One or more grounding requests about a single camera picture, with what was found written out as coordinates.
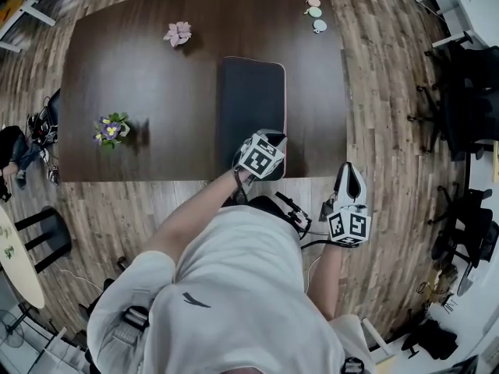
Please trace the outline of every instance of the potted flower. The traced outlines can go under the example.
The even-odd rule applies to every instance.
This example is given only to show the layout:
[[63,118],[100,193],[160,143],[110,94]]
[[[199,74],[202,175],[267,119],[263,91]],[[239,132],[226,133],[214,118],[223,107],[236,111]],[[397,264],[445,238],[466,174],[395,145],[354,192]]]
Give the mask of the potted flower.
[[114,149],[116,144],[125,141],[130,131],[130,127],[126,124],[127,120],[126,113],[115,112],[107,117],[101,116],[99,122],[95,123],[94,140],[101,146]]

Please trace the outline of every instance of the white t-shirt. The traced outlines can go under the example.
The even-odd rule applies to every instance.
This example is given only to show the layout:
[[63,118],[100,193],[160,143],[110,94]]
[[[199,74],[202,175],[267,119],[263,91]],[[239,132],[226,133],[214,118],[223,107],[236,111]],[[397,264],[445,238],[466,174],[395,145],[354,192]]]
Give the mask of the white t-shirt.
[[[290,224],[249,206],[223,208],[176,269],[165,254],[145,252],[103,294],[88,325],[96,366],[103,374],[338,374],[345,352],[304,293],[302,268]],[[131,305],[148,307],[150,322],[134,348],[113,337]]]

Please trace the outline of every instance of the pastel round coaster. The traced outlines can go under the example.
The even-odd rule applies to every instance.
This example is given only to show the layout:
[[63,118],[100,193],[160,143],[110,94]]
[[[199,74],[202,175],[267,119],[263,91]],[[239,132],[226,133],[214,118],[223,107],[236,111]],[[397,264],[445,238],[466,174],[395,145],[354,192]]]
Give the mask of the pastel round coaster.
[[306,4],[310,7],[318,7],[320,5],[320,0],[307,0]]
[[327,24],[322,19],[313,21],[313,31],[316,34],[318,34],[319,32],[324,32],[326,29],[327,29]]
[[322,15],[322,10],[319,7],[310,7],[307,11],[313,18],[319,18]]

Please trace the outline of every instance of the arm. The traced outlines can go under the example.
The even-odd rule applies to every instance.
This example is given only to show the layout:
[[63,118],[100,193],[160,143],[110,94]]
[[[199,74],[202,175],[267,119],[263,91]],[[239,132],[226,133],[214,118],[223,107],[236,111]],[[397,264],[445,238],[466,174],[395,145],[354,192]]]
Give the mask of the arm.
[[327,321],[334,318],[342,268],[342,248],[326,245],[310,282],[308,296]]
[[9,162],[9,164],[2,169],[2,173],[4,176],[14,175],[18,171],[19,168],[17,167],[16,162]]
[[[244,182],[249,175],[248,171],[240,171],[241,182]],[[186,246],[206,228],[225,200],[236,189],[233,170],[225,172],[179,206],[161,224],[146,244],[145,250],[164,252],[177,263]]]

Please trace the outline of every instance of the pink flower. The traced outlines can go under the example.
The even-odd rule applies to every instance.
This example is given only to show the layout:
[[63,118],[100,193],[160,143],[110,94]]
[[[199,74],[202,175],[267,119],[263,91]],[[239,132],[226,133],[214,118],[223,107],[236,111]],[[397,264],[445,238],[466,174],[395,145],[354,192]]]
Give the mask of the pink flower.
[[166,33],[164,40],[170,41],[172,47],[186,43],[193,35],[188,22],[170,23],[170,30]]

